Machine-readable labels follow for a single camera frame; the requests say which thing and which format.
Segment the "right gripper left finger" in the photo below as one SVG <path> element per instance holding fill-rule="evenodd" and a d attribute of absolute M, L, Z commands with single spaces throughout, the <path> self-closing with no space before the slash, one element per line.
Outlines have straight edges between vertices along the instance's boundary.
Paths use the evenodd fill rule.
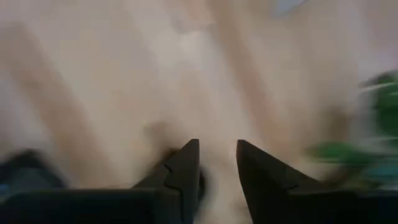
<path fill-rule="evenodd" d="M 1 223 L 193 223 L 199 140 L 127 189 L 69 189 L 35 151 L 1 163 Z"/>

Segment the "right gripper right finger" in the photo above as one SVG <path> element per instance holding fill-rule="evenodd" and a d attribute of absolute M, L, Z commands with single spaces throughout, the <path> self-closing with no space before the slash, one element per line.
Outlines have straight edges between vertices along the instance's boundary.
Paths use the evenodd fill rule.
<path fill-rule="evenodd" d="M 397 191 L 337 189 L 240 139 L 236 160 L 253 223 L 397 223 Z"/>

